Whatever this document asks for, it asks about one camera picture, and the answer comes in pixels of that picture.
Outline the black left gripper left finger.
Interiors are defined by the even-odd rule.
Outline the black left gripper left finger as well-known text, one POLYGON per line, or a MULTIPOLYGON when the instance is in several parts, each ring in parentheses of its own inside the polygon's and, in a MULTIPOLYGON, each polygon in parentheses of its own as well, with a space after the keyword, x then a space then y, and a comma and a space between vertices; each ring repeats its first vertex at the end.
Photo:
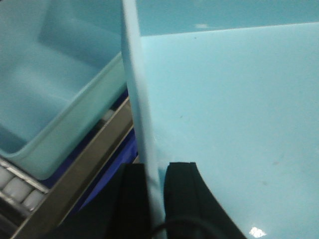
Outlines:
POLYGON ((150 209, 143 164, 123 164, 105 188, 57 229, 59 239, 143 239, 150 209))

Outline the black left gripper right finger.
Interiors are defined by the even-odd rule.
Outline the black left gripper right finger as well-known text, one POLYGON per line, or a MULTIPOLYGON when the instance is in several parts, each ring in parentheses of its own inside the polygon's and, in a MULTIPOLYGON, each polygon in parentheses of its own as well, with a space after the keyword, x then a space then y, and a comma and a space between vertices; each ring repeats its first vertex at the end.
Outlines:
POLYGON ((164 180, 169 239, 243 239, 244 234, 217 202, 195 163, 170 163, 164 180))

